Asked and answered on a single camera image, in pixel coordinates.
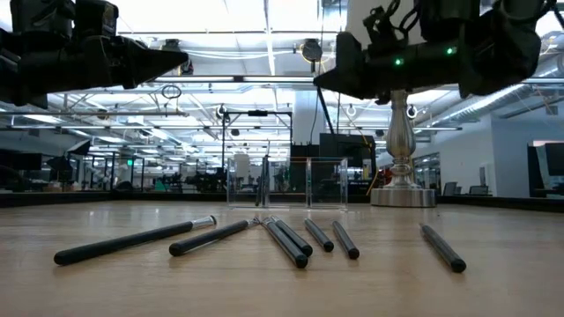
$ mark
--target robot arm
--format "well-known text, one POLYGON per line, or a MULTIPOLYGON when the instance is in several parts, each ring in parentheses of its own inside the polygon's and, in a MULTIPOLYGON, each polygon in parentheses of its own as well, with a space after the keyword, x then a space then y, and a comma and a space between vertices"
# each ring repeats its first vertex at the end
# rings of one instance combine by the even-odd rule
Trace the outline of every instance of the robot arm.
POLYGON ((459 84, 463 98, 487 95, 532 76, 540 53, 536 22, 556 4, 500 0, 479 16, 479 0, 415 2, 399 26, 390 23, 399 0, 386 11, 373 9, 363 21, 372 42, 365 50, 350 33, 340 33, 335 69, 314 83, 359 99, 378 98, 382 104, 390 101, 392 90, 445 84, 459 84), (408 32, 418 21, 426 42, 409 45, 408 32))
POLYGON ((115 5, 101 0, 11 0, 0 29, 0 100, 47 108, 47 93, 151 80, 189 60, 115 36, 115 5))

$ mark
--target wall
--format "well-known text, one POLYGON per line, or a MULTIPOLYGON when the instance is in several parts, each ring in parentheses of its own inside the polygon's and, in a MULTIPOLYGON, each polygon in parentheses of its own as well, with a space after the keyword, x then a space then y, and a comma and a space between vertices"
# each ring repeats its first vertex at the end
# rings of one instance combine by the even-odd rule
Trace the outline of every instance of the wall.
MULTIPOLYGON (((496 195, 494 169, 494 148, 492 143, 492 122, 489 116, 477 123, 461 125, 461 131, 443 131, 437 133, 430 144, 417 144, 414 158, 432 153, 441 156, 441 183, 456 181, 462 187, 462 193, 468 193, 470 186, 479 185, 479 169, 487 166, 486 184, 496 195)), ((391 163, 388 154, 377 159, 377 165, 391 163)))
POLYGON ((527 144, 534 140, 564 141, 564 121, 545 110, 492 121, 498 196, 529 197, 527 144))

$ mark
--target ceiling duct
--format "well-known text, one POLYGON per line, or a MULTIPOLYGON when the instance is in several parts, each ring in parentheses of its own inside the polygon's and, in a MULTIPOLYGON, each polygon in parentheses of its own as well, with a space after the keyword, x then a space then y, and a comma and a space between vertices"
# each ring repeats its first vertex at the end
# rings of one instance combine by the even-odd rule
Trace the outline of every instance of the ceiling duct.
MULTIPOLYGON (((564 77, 564 33, 550 33, 543 37, 543 42, 550 41, 553 45, 547 49, 550 49, 553 53, 558 54, 546 54, 539 57, 537 71, 533 77, 564 77)), ((460 105, 457 108, 463 109, 463 111, 457 111, 452 114, 443 116, 441 119, 433 120, 431 124, 444 125, 447 122, 471 122, 477 120, 484 114, 488 114, 494 110, 505 107, 509 104, 519 102, 520 100, 525 100, 529 98, 533 93, 535 93, 535 88, 533 85, 523 85, 517 84, 509 88, 509 93, 503 94, 499 98, 487 103, 487 105, 481 107, 478 106, 479 102, 482 100, 488 100, 492 98, 497 92, 484 97, 473 97, 467 100, 462 100, 457 102, 460 105)))

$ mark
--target wooden table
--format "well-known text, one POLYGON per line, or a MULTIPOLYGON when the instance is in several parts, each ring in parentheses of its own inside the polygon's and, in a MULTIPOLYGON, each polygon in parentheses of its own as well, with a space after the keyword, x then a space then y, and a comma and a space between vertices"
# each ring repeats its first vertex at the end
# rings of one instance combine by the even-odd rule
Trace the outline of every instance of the wooden table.
POLYGON ((1 316, 562 316, 564 216, 441 205, 229 210, 221 203, 107 202, 0 210, 1 316), (219 225, 275 213, 314 247, 295 269, 260 226, 173 258, 205 232, 57 267, 56 251, 213 214, 219 225), (304 229, 338 219, 360 249, 324 253, 304 229), (466 260, 455 274, 421 238, 431 225, 466 260))

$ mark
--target ceiling pipe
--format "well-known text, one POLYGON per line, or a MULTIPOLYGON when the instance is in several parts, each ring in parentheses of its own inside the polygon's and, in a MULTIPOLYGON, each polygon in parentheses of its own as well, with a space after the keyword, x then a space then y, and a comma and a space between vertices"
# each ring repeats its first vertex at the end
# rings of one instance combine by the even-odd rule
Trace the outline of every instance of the ceiling pipe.
POLYGON ((34 112, 34 111, 26 111, 26 112, 18 112, 18 111, 11 111, 11 112, 0 112, 0 116, 9 116, 9 115, 61 115, 61 116, 118 116, 118 115, 158 115, 158 116, 189 116, 189 114, 184 112, 34 112))
POLYGON ((466 100, 459 100, 445 111, 433 114, 433 120, 421 122, 420 126, 441 126, 449 122, 468 122, 476 120, 484 114, 505 107, 509 104, 524 100, 535 92, 534 84, 562 84, 564 83, 564 53, 556 56, 543 58, 543 62, 537 67, 534 77, 525 79, 522 83, 504 88, 487 96, 474 96, 466 100), (480 102, 485 106, 475 107, 480 102))

